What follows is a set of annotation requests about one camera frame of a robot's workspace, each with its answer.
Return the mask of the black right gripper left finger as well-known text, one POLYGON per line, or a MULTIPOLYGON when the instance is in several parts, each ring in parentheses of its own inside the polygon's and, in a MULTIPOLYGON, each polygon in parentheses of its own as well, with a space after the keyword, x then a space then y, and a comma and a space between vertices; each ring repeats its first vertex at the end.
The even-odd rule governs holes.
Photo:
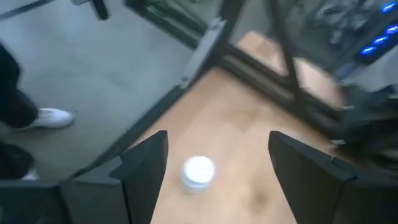
POLYGON ((120 155, 110 173, 122 182, 129 224, 150 224, 164 180, 169 153, 168 133, 161 130, 120 155))

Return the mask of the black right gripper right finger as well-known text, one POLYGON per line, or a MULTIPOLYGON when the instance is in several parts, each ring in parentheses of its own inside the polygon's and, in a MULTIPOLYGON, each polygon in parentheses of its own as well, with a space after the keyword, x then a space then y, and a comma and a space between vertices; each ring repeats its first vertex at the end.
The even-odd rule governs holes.
POLYGON ((297 224, 332 224, 341 191, 355 176, 328 154, 279 131, 270 132, 268 150, 297 224))

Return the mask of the white pill bottle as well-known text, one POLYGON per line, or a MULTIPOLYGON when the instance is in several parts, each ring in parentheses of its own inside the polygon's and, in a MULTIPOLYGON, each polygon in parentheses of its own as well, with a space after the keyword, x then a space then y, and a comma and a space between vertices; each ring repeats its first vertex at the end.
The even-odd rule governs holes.
POLYGON ((184 189, 190 193, 206 190, 216 175, 215 163, 205 156, 189 157, 181 170, 181 181, 184 189))

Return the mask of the person's white shoe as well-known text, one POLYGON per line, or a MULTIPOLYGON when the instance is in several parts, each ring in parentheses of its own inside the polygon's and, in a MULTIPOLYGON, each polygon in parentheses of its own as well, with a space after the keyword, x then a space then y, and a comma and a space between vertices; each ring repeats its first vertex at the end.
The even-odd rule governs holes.
POLYGON ((32 128, 58 129, 69 126, 73 121, 74 116, 68 111, 55 108, 40 108, 33 122, 17 130, 32 128))
POLYGON ((39 179, 39 176, 35 169, 31 169, 30 171, 28 171, 28 173, 26 173, 25 176, 23 176, 21 178, 21 180, 38 180, 38 179, 39 179))

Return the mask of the computer with blue lights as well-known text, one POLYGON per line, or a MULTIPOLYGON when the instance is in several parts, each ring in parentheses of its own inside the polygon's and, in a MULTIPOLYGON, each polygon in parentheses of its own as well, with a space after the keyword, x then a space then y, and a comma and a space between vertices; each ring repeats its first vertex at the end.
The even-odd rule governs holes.
POLYGON ((398 45, 398 0, 263 0, 268 36, 329 72, 370 65, 398 45))

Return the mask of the black furniture leg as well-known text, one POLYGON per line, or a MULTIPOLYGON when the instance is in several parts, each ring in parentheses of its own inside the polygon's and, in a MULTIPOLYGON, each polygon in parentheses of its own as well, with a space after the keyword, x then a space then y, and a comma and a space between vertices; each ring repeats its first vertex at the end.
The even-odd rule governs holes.
POLYGON ((105 21, 109 19, 109 12, 104 0, 89 0, 89 2, 99 20, 105 21))

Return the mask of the black aluminium table frame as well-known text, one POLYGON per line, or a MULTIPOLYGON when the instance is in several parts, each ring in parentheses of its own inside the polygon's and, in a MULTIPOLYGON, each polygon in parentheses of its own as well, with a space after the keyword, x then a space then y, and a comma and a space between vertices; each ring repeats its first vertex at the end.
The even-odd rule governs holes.
POLYGON ((233 74, 310 127, 331 136, 340 112, 299 87, 290 42, 279 20, 277 0, 271 0, 271 19, 276 25, 276 36, 281 38, 282 61, 287 69, 284 77, 229 42, 247 0, 220 1, 216 16, 206 23, 178 0, 124 0, 128 9, 191 48, 194 54, 180 81, 171 86, 111 147, 90 165, 74 172, 73 178, 122 153, 214 67, 233 74))

